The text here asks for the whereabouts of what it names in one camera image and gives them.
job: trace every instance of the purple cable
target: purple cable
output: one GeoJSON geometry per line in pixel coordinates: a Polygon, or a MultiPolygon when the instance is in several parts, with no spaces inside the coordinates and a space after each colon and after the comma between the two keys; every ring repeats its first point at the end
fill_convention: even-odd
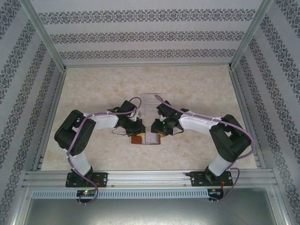
{"type": "MultiPolygon", "coordinates": [[[[92,203],[93,201],[95,201],[96,198],[98,197],[99,190],[98,190],[97,185],[96,185],[93,181],[87,179],[87,178],[86,178],[85,176],[83,176],[78,170],[75,169],[75,167],[74,167],[74,165],[73,165],[73,163],[71,162],[71,159],[70,159],[70,151],[72,150],[72,148],[73,148],[73,146],[74,146],[74,144],[75,144],[75,142],[76,142],[76,140],[77,140],[77,138],[78,138],[78,135],[79,135],[79,133],[80,133],[82,127],[83,127],[83,124],[86,122],[86,120],[87,120],[88,118],[90,118],[90,117],[92,117],[92,116],[97,116],[97,115],[126,115],[126,114],[130,114],[130,113],[136,112],[136,111],[141,107],[141,105],[142,105],[142,100],[141,100],[140,97],[133,97],[133,98],[130,99],[130,102],[131,102],[133,99],[139,99],[140,104],[139,104],[139,106],[138,106],[136,109],[131,110],[131,111],[129,111],[129,112],[98,112],[98,113],[90,114],[90,115],[86,116],[86,117],[83,119],[83,121],[81,122],[81,124],[80,124],[80,126],[79,126],[79,128],[78,128],[78,130],[77,130],[77,133],[75,134],[75,137],[74,137],[74,139],[73,139],[73,141],[72,141],[72,143],[71,143],[71,145],[70,145],[70,147],[69,147],[69,149],[68,149],[68,151],[67,151],[67,153],[66,153],[66,154],[67,154],[67,161],[68,161],[69,164],[71,165],[71,167],[72,167],[72,169],[74,170],[74,172],[77,173],[80,177],[82,177],[83,179],[85,179],[87,182],[89,182],[90,184],[92,184],[92,185],[95,187],[95,191],[96,191],[95,197],[94,197],[93,199],[91,199],[89,202],[84,203],[84,205],[90,204],[90,203],[92,203]]],[[[81,195],[81,196],[79,197],[79,199],[78,199],[79,204],[82,203],[82,202],[80,201],[81,197],[82,197],[82,195],[81,195]]]]}
{"type": "MultiPolygon", "coordinates": [[[[184,111],[179,110],[179,109],[177,109],[177,108],[171,106],[170,104],[167,104],[166,102],[164,102],[164,100],[163,100],[159,95],[155,95],[155,98],[156,98],[158,101],[160,101],[161,103],[165,104],[166,106],[168,106],[168,107],[170,107],[170,108],[172,108],[172,109],[174,109],[174,110],[176,110],[176,111],[178,111],[178,112],[180,112],[180,113],[182,113],[182,114],[186,114],[186,115],[188,115],[188,116],[198,117],[198,118],[204,119],[204,120],[210,120],[210,121],[214,121],[214,122],[218,122],[218,123],[223,123],[223,124],[225,124],[225,125],[231,126],[231,127],[235,128],[235,129],[238,129],[238,130],[240,130],[241,132],[243,132],[244,134],[246,134],[246,135],[249,137],[249,139],[251,140],[251,143],[252,143],[252,149],[251,149],[250,152],[248,152],[247,154],[245,154],[245,155],[243,155],[243,156],[238,157],[236,160],[241,159],[241,158],[245,158],[245,157],[251,155],[251,154],[254,152],[254,149],[255,149],[255,142],[254,142],[254,139],[253,139],[253,137],[252,137],[246,130],[244,130],[243,128],[240,128],[240,127],[238,127],[238,126],[236,126],[236,125],[234,125],[234,124],[232,124],[232,123],[228,123],[228,122],[225,122],[225,121],[222,121],[222,120],[214,119],[214,118],[212,118],[212,117],[202,116],[202,115],[196,115],[196,114],[191,114],[191,113],[188,113],[188,112],[184,112],[184,111]]],[[[236,160],[228,166],[228,169],[236,162],[236,160]]],[[[230,190],[228,191],[228,193],[227,193],[221,200],[219,200],[220,202],[221,202],[223,199],[225,199],[225,198],[228,196],[228,194],[231,193],[231,191],[233,190],[234,186],[236,185],[236,183],[238,182],[238,179],[239,179],[239,177],[240,177],[240,170],[239,170],[239,168],[234,167],[234,168],[232,168],[232,169],[238,170],[238,175],[237,175],[237,177],[236,177],[236,179],[235,179],[235,182],[233,183],[232,187],[231,187],[230,190]]]]}

